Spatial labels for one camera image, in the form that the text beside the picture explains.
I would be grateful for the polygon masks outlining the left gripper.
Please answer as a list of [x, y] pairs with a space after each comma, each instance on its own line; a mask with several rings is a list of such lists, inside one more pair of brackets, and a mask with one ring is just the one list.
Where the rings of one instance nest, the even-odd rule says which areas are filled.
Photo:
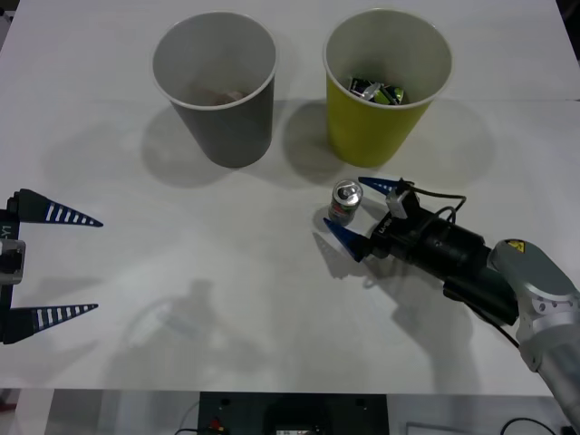
[[[26, 188], [16, 191], [7, 200], [6, 205], [11, 213], [1, 210], [2, 311], [10, 307], [12, 288], [20, 283], [20, 242], [18, 241], [20, 223], [18, 219], [21, 222], [33, 224], [103, 227], [102, 222], [96, 218]], [[10, 308], [1, 315], [1, 343], [18, 343], [58, 324], [87, 314], [98, 307], [98, 304], [73, 304]]]

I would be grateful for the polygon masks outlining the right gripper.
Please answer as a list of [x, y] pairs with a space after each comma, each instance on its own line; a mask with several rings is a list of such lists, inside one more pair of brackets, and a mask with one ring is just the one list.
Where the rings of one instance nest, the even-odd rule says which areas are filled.
[[[385, 197], [390, 194], [399, 196], [413, 189], [413, 183], [403, 178], [359, 177], [358, 182]], [[425, 208], [413, 210], [405, 219], [394, 217], [388, 212], [374, 229], [372, 227], [364, 234], [343, 227], [328, 217], [324, 217], [323, 222], [357, 263], [370, 256], [380, 259], [394, 256], [409, 264], [433, 264], [435, 256], [425, 247], [429, 230], [423, 228], [433, 219], [434, 213]]]

